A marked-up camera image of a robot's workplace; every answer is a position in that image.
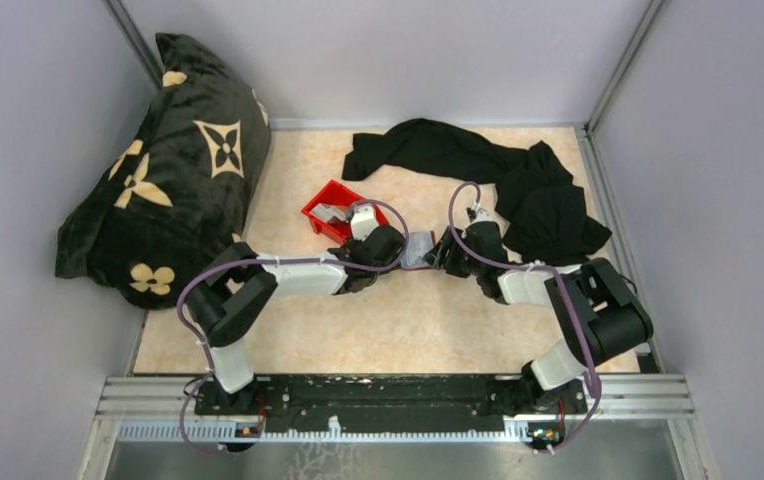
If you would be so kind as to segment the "red leather card holder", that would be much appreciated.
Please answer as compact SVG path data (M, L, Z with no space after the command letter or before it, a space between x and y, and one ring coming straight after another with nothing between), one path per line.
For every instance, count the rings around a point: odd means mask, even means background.
M432 264L425 259L425 256L433 249L435 243L435 235L432 231L410 232L405 253L401 259L401 268L406 271L430 269Z

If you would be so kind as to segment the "red plastic bin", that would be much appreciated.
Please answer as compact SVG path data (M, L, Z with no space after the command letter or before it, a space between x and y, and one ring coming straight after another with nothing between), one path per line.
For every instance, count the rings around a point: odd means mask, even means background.
M301 209L315 234L344 246L350 239L366 240L371 232L387 223L373 204L344 184L330 180Z

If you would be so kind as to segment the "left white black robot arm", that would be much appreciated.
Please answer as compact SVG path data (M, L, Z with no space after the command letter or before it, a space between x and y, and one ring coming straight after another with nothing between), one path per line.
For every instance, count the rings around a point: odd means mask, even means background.
M176 313L206 355L218 399L235 414L258 399L245 335L273 299L358 293L400 267L407 236L383 224L316 256L274 256L245 243L230 246L180 293Z

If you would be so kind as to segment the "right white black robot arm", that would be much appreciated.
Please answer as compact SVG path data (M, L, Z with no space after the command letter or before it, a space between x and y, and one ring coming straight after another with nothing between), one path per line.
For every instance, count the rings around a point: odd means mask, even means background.
M499 225L490 220L447 229L424 259L447 274L475 278L501 305L553 309L561 340L522 368L521 398L534 412L557 403L560 387L652 337L648 314L606 259L565 268L512 263Z

